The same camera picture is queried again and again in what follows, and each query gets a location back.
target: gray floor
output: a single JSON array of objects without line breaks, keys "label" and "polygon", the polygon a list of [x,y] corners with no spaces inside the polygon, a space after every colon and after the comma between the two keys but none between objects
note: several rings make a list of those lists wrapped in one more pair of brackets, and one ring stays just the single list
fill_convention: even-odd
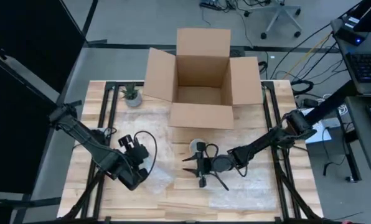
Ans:
[{"label": "gray floor", "polygon": [[[79,27],[82,28],[92,0],[65,0],[64,2]],[[294,47],[356,2],[358,1],[288,0],[287,4],[302,6],[302,13],[297,18],[304,29],[300,38],[293,38],[296,29],[279,18],[272,31],[268,33],[268,38],[261,40],[260,32],[265,30],[272,16],[262,13],[251,14],[245,19],[247,34],[253,45]],[[178,27],[208,27],[208,24],[202,20],[202,11],[197,4],[198,0],[99,0],[87,39],[108,39],[108,43],[113,44],[175,44]],[[242,1],[240,1],[240,7],[247,8]],[[232,45],[249,45],[245,38],[242,20],[236,12],[225,14],[204,9],[204,17],[212,24],[211,27],[231,29]],[[313,47],[329,32],[329,29],[320,32],[307,41],[303,47]],[[332,45],[333,42],[331,39],[325,46]],[[274,66],[284,53],[268,52],[268,54],[270,56],[268,76],[270,77]],[[288,71],[303,55],[303,53],[291,53],[278,70]],[[317,54],[310,64],[321,55]],[[264,52],[247,52],[247,56],[257,56],[259,60],[266,60]],[[90,80],[144,79],[147,59],[147,50],[83,49],[73,70],[73,80],[68,89],[66,102],[83,100]],[[340,59],[339,54],[327,55],[308,77],[323,72]],[[301,66],[298,66],[292,73],[298,73],[300,69]],[[33,76],[27,72],[22,71],[22,73],[33,79]],[[313,81],[320,82],[330,74],[330,72],[325,73]],[[349,79],[347,72],[340,73],[324,84],[316,86],[311,93],[320,96],[333,93]],[[339,130],[334,130],[334,140],[328,143],[328,148],[331,149],[331,159],[334,161],[341,161],[343,158],[341,139]],[[73,140],[63,133],[54,134],[35,193],[32,196],[33,199],[61,196],[72,145]],[[350,175],[346,161],[339,167],[330,167],[328,175],[323,177],[322,168],[326,157],[322,145],[310,144],[308,146],[317,189],[325,217],[339,218],[356,212],[364,212],[350,220],[371,223],[371,170],[359,144],[354,143],[352,146],[363,178],[363,181],[356,184],[350,184],[344,180],[344,177]],[[29,209],[26,222],[54,219],[57,209],[58,206]]]}]

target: office chair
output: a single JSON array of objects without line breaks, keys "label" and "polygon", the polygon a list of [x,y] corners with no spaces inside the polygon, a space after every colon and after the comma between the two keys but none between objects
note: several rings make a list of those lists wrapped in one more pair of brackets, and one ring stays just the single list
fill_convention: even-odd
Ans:
[{"label": "office chair", "polygon": [[244,16],[248,17],[249,14],[252,12],[266,12],[266,11],[275,11],[274,17],[272,18],[271,22],[268,24],[268,27],[266,29],[266,32],[262,32],[260,34],[260,38],[266,39],[267,38],[267,32],[270,31],[271,27],[273,26],[275,20],[278,19],[280,15],[284,15],[289,19],[289,21],[294,25],[298,31],[294,33],[295,37],[300,36],[300,32],[302,31],[302,27],[296,22],[295,18],[292,14],[288,12],[288,10],[296,10],[295,15],[298,16],[301,12],[300,6],[285,6],[285,0],[271,0],[272,6],[266,6],[266,7],[258,7],[254,9],[250,9],[248,11],[244,12]]}]

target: small white pot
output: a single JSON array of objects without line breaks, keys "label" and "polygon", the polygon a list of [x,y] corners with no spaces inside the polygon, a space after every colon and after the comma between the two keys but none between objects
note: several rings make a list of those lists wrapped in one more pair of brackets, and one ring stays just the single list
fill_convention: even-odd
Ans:
[{"label": "small white pot", "polygon": [[143,101],[143,99],[141,98],[141,93],[139,91],[137,91],[137,96],[133,100],[128,100],[128,99],[124,99],[124,100],[129,107],[137,107]]}]

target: open cardboard box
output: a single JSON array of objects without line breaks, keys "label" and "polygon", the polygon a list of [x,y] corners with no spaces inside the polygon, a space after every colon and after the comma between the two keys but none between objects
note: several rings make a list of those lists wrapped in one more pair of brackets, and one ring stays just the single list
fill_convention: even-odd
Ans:
[{"label": "open cardboard box", "polygon": [[262,104],[256,57],[230,58],[230,30],[177,30],[177,55],[150,49],[144,94],[173,102],[169,125],[233,129],[234,105]]}]

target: wooden tabletop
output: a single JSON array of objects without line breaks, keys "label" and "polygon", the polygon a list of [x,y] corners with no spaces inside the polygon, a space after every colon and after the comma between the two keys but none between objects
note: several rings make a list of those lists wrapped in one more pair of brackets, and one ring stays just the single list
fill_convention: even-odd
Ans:
[{"label": "wooden tabletop", "polygon": [[[82,114],[82,122],[89,128],[97,127],[105,82],[89,84]],[[274,81],[274,84],[281,115],[295,109],[289,81]],[[117,140],[126,134],[146,130],[157,139],[157,162],[150,177],[134,191],[129,191],[120,181],[106,177],[99,220],[111,216],[112,220],[137,221],[273,221],[274,217],[281,216],[270,150],[255,156],[248,165],[245,178],[235,170],[219,174],[229,187],[228,192],[211,176],[207,178],[206,188],[200,189],[198,179],[182,170],[196,167],[195,161],[181,162],[192,155],[189,143],[195,138],[215,143],[220,148],[219,153],[224,154],[228,149],[249,144],[265,134],[263,105],[234,107],[234,130],[173,128],[167,126],[170,102],[143,95],[141,106],[128,108],[121,97],[122,93],[114,122],[118,132],[111,138],[111,147],[118,149]],[[108,124],[111,100],[112,95],[108,100],[104,127]],[[271,120],[275,124],[270,98],[268,101]],[[138,138],[153,156],[152,139],[141,134]],[[306,148],[303,142],[298,142],[297,146]],[[82,146],[73,150],[58,217],[65,215],[84,191],[90,159],[90,153]],[[296,189],[313,211],[322,216],[308,153],[292,148],[289,159]],[[286,193],[289,214],[293,215],[287,190]],[[92,215],[94,195],[95,191],[90,199],[89,216]]]}]

